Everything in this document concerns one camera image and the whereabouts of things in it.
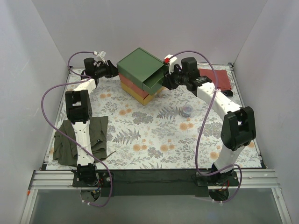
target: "white enclosure wall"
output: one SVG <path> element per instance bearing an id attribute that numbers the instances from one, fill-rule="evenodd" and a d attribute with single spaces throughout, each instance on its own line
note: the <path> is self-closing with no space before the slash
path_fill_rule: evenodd
<path id="1" fill-rule="evenodd" d="M 293 223 L 299 220 L 298 10 L 297 0 L 268 0 L 235 62 L 263 159 L 277 172 Z"/>
<path id="2" fill-rule="evenodd" d="M 51 127 L 40 100 L 67 69 L 31 0 L 0 1 L 0 223 L 19 223 L 34 169 L 43 163 Z M 62 89 L 46 98 L 54 121 Z"/>
<path id="3" fill-rule="evenodd" d="M 137 47 L 159 58 L 198 50 L 234 62 L 266 0 L 32 0 L 65 61 L 77 51 L 118 62 Z M 72 60 L 83 66 L 86 55 Z"/>

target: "green garment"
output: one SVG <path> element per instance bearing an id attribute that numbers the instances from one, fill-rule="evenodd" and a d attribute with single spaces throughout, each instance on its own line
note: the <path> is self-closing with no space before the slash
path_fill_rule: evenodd
<path id="1" fill-rule="evenodd" d="M 107 157 L 106 143 L 107 143 L 107 125 L 108 116 L 94 117 L 90 119 L 89 136 L 93 155 L 98 159 L 105 159 Z M 75 132 L 69 120 L 64 120 L 60 131 L 76 139 Z M 53 159 L 58 160 L 58 163 L 66 166 L 77 165 L 77 145 L 64 137 L 61 133 L 55 132 L 54 135 L 54 153 Z"/>

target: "cable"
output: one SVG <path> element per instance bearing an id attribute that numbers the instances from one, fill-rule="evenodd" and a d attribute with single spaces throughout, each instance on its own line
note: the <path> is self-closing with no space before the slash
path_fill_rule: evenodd
<path id="1" fill-rule="evenodd" d="M 223 186 L 217 190 L 221 191 L 223 189 L 224 185 L 225 185 L 225 182 L 224 182 Z"/>
<path id="2" fill-rule="evenodd" d="M 94 185 L 88 184 L 89 187 L 94 187 L 95 185 L 98 185 L 100 183 L 100 178 L 98 178 L 98 181 Z"/>
<path id="3" fill-rule="evenodd" d="M 216 97 L 216 94 L 217 94 L 218 77 L 217 77 L 216 71 L 215 71 L 213 65 L 211 64 L 211 62 L 210 62 L 210 61 L 209 61 L 209 60 L 208 60 L 202 53 L 199 53 L 199 52 L 197 52 L 197 51 L 194 51 L 194 50 L 184 50 L 184 51 L 180 51 L 180 52 L 174 54 L 173 56 L 171 56 L 171 57 L 169 58 L 169 60 L 172 59 L 173 57 L 177 56 L 177 55 L 182 54 L 182 53 L 195 53 L 195 54 L 198 54 L 198 55 L 202 56 L 202 57 L 208 62 L 208 64 L 210 65 L 210 67 L 211 67 L 211 69 L 212 69 L 212 71 L 213 71 L 213 73 L 214 73 L 214 76 L 215 76 L 215 91 L 214 91 L 214 93 L 213 93 L 213 96 L 212 96 L 212 99 L 211 99 L 209 108 L 208 108 L 208 110 L 206 111 L 204 120 L 203 120 L 202 125 L 201 125 L 201 127 L 200 127 L 200 131 L 199 131 L 199 135 L 198 135 L 198 139 L 197 139 L 197 143 L 196 143 L 196 149 L 195 149 L 195 167 L 196 167 L 197 172 L 198 172 L 200 175 L 202 175 L 202 176 L 212 176 L 212 175 L 215 175 L 215 174 L 217 174 L 217 173 L 220 173 L 221 171 L 223 171 L 223 170 L 225 170 L 225 169 L 228 169 L 228 168 L 231 168 L 231 167 L 234 166 L 233 164 L 231 164 L 231 165 L 228 165 L 228 166 L 226 166 L 226 167 L 224 167 L 224 168 L 221 168 L 221 169 L 219 169 L 219 170 L 217 170 L 217 171 L 215 171 L 215 172 L 209 173 L 209 174 L 202 173 L 202 172 L 199 170 L 199 167 L 198 167 L 198 150 L 199 150 L 199 143 L 200 143 L 200 139 L 201 139 L 201 136 L 202 136 L 202 133 L 203 133 L 203 130 L 204 130 L 204 126 L 205 126 L 205 124 L 206 124 L 207 117 L 208 117 L 208 115 L 209 115 L 209 113 L 210 113 L 210 111 L 211 111 L 211 109 L 212 109 L 213 102 L 214 102 L 215 97 Z M 238 191 L 239 191 L 239 188 L 240 188 L 240 185 L 241 185 L 241 182 L 242 182 L 242 171 L 241 171 L 241 168 L 240 168 L 238 165 L 236 165 L 236 166 L 237 166 L 237 167 L 239 168 L 239 170 L 240 170 L 240 177 L 241 177 L 239 186 L 238 186 L 238 188 L 237 188 L 237 190 L 236 190 L 236 192 L 238 192 Z M 230 197 L 230 198 L 229 198 L 228 200 L 226 200 L 225 202 L 230 201 L 232 198 L 234 198 L 235 195 L 236 195 L 236 194 L 233 194 L 233 196 Z"/>
<path id="4" fill-rule="evenodd" d="M 48 94 L 48 92 L 50 92 L 51 90 L 57 88 L 57 87 L 60 87 L 60 86 L 67 86 L 67 85 L 71 85 L 71 84 L 79 84 L 79 83 L 84 83 L 88 80 L 91 79 L 90 76 L 86 76 L 86 75 L 80 75 L 76 72 L 74 72 L 71 67 L 70 67 L 70 60 L 77 54 L 81 54 L 81 53 L 91 53 L 93 54 L 93 52 L 91 51 L 80 51 L 80 52 L 77 52 L 75 54 L 73 54 L 68 63 L 67 63 L 67 66 L 69 68 L 69 70 L 74 73 L 75 75 L 78 75 L 78 76 L 81 76 L 81 77 L 87 77 L 88 79 L 85 79 L 85 80 L 82 80 L 82 81 L 79 81 L 79 82 L 74 82 L 74 83 L 65 83 L 65 84 L 59 84 L 59 85 L 55 85 L 51 88 L 49 88 L 43 95 L 42 97 L 42 101 L 41 101 L 41 108 L 42 108 L 42 113 L 43 113 L 43 117 L 45 118 L 45 120 L 47 121 L 47 123 L 52 127 L 54 128 L 56 131 L 58 131 L 59 133 L 61 133 L 64 137 L 68 138 L 70 141 L 74 142 L 77 146 L 79 146 L 82 150 L 84 150 L 87 154 L 89 154 L 91 157 L 93 157 L 96 161 L 98 161 L 99 163 L 101 163 L 106 169 L 107 169 L 107 172 L 109 174 L 109 177 L 110 177 L 110 192 L 109 192 L 109 196 L 108 196 L 108 199 L 106 200 L 106 202 L 102 205 L 98 205 L 98 204 L 95 204 L 95 203 L 90 203 L 90 202 L 87 202 L 84 200 L 85 203 L 87 204 L 91 204 L 91 205 L 94 205 L 94 206 L 97 206 L 97 207 L 104 207 L 105 205 L 108 204 L 108 202 L 110 201 L 110 198 L 111 198 L 111 195 L 112 195 L 112 190 L 113 190 L 113 183 L 112 183 L 112 175 L 111 175 L 111 172 L 109 170 L 109 168 L 107 167 L 107 165 L 105 163 L 103 163 L 101 160 L 99 160 L 98 158 L 96 158 L 93 154 L 89 153 L 83 146 L 81 146 L 79 143 L 77 143 L 74 139 L 72 139 L 71 137 L 69 137 L 68 135 L 64 134 L 63 132 L 61 132 L 58 128 L 56 128 L 50 121 L 49 119 L 47 118 L 46 114 L 45 114 L 45 111 L 44 111 L 44 107 L 43 107 L 43 101 L 45 99 L 45 96 Z"/>
<path id="5" fill-rule="evenodd" d="M 229 187 L 229 181 L 228 181 L 228 185 L 227 185 L 227 187 L 226 187 L 224 190 L 227 190 L 227 189 L 228 189 L 228 187 Z"/>

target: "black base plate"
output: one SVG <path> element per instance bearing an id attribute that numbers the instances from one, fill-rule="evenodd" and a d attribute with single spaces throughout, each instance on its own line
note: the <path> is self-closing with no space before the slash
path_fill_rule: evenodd
<path id="1" fill-rule="evenodd" d="M 108 196 L 110 181 L 107 171 L 97 170 L 103 180 L 101 196 Z M 196 176 L 196 169 L 139 169 L 111 170 L 113 176 L 113 196 L 153 196 L 153 195 L 195 195 L 209 197 L 208 186 L 218 186 L 208 183 Z M 236 173 L 229 178 L 230 186 L 237 186 Z M 73 187 L 90 187 L 77 181 L 74 175 Z"/>

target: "white connector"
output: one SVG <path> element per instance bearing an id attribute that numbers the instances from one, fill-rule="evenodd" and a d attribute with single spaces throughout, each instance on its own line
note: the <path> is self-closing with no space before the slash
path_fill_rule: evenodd
<path id="1" fill-rule="evenodd" d="M 166 58 L 170 58 L 172 57 L 172 55 L 168 55 L 166 56 L 164 59 Z M 174 71 L 174 65 L 175 64 L 178 64 L 178 58 L 177 57 L 173 57 L 172 59 L 170 59 L 170 61 L 168 62 L 168 71 L 169 71 L 169 74 L 173 73 Z"/>
<path id="2" fill-rule="evenodd" d="M 106 64 L 106 61 L 104 59 L 106 55 L 106 52 L 105 51 L 100 51 L 97 56 L 95 57 L 95 60 L 98 62 L 98 61 L 102 61 L 104 64 Z"/>

